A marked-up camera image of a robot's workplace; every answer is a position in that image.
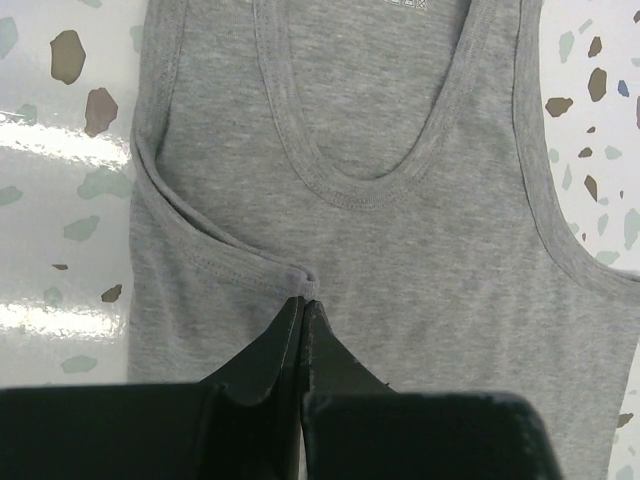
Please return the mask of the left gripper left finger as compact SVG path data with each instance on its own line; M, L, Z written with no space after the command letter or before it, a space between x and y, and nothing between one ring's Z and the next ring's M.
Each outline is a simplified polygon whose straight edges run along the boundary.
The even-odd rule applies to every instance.
M5 389L5 479L295 479L305 301L194 383Z

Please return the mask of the grey garment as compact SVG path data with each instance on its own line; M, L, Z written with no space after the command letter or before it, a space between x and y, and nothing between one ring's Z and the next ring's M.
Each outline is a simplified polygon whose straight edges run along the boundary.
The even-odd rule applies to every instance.
M605 478L639 279L560 210L541 9L150 2L128 380L200 380L302 296L391 388L519 394L565 478Z

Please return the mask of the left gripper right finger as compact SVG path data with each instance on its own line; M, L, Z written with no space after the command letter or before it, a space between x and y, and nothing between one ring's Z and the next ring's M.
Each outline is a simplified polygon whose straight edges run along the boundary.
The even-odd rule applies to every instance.
M508 392L397 393L305 307L308 390L302 428L310 479L559 479L533 406Z

